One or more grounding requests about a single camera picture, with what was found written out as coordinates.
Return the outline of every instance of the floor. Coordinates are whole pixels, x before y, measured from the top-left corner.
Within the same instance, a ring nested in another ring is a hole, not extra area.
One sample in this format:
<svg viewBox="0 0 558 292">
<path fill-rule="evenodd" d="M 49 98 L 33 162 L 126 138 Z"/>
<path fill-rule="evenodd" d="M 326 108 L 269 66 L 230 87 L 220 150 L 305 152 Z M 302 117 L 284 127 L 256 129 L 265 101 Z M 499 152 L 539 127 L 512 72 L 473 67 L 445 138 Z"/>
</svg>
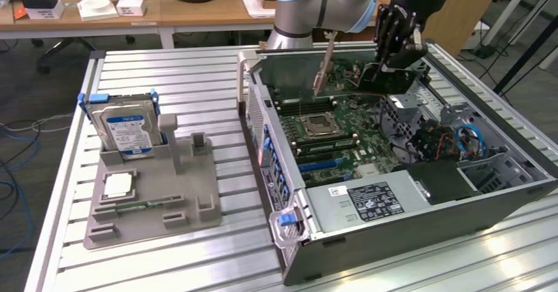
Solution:
<svg viewBox="0 0 558 292">
<path fill-rule="evenodd" d="M 504 4 L 492 4 L 483 19 L 489 24 L 497 18 Z M 517 8 L 503 31 L 509 28 L 512 21 L 523 15 L 524 11 Z M 532 33 L 521 37 L 517 44 L 507 49 L 508 57 L 501 57 L 491 69 L 492 77 L 499 80 L 505 74 L 516 58 L 533 40 L 536 33 L 544 28 L 548 21 L 537 18 L 531 27 Z M 177 46 L 222 46 L 228 43 L 226 33 L 196 33 L 176 36 Z M 242 44 L 254 44 L 261 40 L 261 33 L 242 33 Z M 136 43 L 126 44 L 124 37 L 90 38 L 90 43 L 101 50 L 133 50 L 154 49 L 160 47 L 158 38 L 154 35 L 137 35 Z M 0 122 L 7 123 L 19 119 L 41 119 L 54 114 L 70 113 L 74 109 L 75 94 L 81 86 L 81 79 L 86 66 L 86 52 L 79 46 L 70 46 L 53 59 L 49 65 L 51 72 L 47 75 L 35 73 L 33 61 L 41 53 L 54 44 L 53 39 L 43 40 L 43 47 L 34 48 L 27 40 L 18 41 L 17 46 L 6 53 L 0 54 Z M 540 60 L 545 53 L 553 49 L 558 43 L 555 34 L 547 45 L 532 58 L 525 69 Z M 473 59 L 468 53 L 463 53 L 465 59 Z M 489 65 L 492 58 L 477 62 Z M 483 69 L 473 61 L 464 61 L 469 71 L 475 75 L 483 73 Z M 528 118 L 535 126 L 558 141 L 558 126 L 555 112 L 558 112 L 558 62 L 548 71 L 537 68 L 527 76 L 524 81 L 508 92 L 508 99 L 516 110 Z M 488 77 L 483 81 L 489 86 L 493 83 Z M 53 120 L 43 124 L 45 129 L 57 128 L 69 124 L 69 119 Z M 33 132 L 17 134 L 21 137 L 31 137 Z M 54 133 L 39 134 L 39 151 L 34 158 L 13 172 L 18 185 L 26 194 L 33 220 L 33 233 L 21 250 L 0 259 L 0 291 L 21 291 L 29 271 L 33 247 L 39 234 L 42 217 L 46 211 L 49 195 L 58 160 L 63 149 L 66 130 Z M 26 145 L 26 142 L 14 141 L 0 135 L 0 159 L 7 159 Z M 0 180 L 7 177 L 0 173 Z M 5 195 L 5 189 L 0 186 L 0 198 Z M 0 201 L 0 214 L 9 206 L 7 201 Z M 15 205 L 13 212 L 0 221 L 0 254 L 2 254 L 26 234 L 26 219 L 21 203 Z"/>
</svg>

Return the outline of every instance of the hard drive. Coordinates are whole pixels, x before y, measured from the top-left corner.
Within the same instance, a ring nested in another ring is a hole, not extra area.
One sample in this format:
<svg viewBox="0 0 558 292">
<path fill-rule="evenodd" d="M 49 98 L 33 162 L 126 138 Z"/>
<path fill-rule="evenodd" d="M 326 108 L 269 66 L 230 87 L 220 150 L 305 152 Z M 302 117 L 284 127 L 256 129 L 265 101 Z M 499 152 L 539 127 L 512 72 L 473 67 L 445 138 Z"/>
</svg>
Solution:
<svg viewBox="0 0 558 292">
<path fill-rule="evenodd" d="M 104 151 L 118 151 L 125 160 L 150 157 L 152 148 L 164 144 L 157 129 L 157 93 L 138 95 L 90 94 L 83 109 L 101 139 Z"/>
</svg>

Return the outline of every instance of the metal slotted table surface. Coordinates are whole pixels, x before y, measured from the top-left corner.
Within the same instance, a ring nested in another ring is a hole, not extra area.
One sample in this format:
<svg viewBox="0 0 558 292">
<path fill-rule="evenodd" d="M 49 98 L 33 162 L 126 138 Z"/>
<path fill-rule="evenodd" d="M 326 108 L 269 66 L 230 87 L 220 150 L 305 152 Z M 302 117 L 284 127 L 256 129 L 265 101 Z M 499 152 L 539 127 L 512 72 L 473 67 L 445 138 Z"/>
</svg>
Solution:
<svg viewBox="0 0 558 292">
<path fill-rule="evenodd" d="M 100 141 L 77 109 L 25 291 L 558 291 L 555 193 L 481 233 L 304 285 L 282 286 L 234 110 L 236 55 L 254 48 L 106 52 L 89 60 L 81 92 L 130 94 L 156 88 L 161 112 L 178 115 L 177 136 L 193 131 L 209 135 L 222 224 L 97 251 L 83 249 Z M 555 144 L 435 45 L 432 53 L 558 161 Z M 457 103 L 457 91 L 435 71 L 431 77 L 437 93 Z"/>
</svg>

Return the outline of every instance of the white box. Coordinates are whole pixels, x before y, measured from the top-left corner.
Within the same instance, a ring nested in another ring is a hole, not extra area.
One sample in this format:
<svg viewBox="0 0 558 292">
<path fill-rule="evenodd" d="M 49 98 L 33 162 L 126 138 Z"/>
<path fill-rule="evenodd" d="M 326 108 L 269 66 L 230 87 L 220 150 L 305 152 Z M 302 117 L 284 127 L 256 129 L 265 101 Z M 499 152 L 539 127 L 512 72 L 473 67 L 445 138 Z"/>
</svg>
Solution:
<svg viewBox="0 0 558 292">
<path fill-rule="evenodd" d="M 108 0 L 81 0 L 77 3 L 81 21 L 117 18 L 114 5 Z"/>
<path fill-rule="evenodd" d="M 142 16 L 145 13 L 144 0 L 118 0 L 116 10 L 120 16 Z"/>
<path fill-rule="evenodd" d="M 488 31 L 489 27 L 484 23 L 477 22 L 476 26 L 473 27 L 471 36 L 467 38 L 461 50 L 475 49 L 480 44 L 480 41 L 484 38 L 485 34 L 488 34 Z"/>
<path fill-rule="evenodd" d="M 29 19 L 59 19 L 63 13 L 61 0 L 22 0 Z"/>
</svg>

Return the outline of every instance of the gray holder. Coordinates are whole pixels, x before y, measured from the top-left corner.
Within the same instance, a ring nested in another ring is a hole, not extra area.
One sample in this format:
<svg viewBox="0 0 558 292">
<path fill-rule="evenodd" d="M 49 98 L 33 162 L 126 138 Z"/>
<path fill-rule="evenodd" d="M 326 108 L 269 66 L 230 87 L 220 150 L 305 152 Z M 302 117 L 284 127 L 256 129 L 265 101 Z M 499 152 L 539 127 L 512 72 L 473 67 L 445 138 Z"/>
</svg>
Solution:
<svg viewBox="0 0 558 292">
<path fill-rule="evenodd" d="M 222 217 L 210 140 L 204 133 L 176 141 L 174 114 L 160 114 L 166 144 L 153 157 L 122 160 L 120 152 L 100 152 L 83 247 L 102 248 L 130 241 L 217 226 Z M 104 198 L 108 176 L 129 173 L 130 190 Z"/>
</svg>

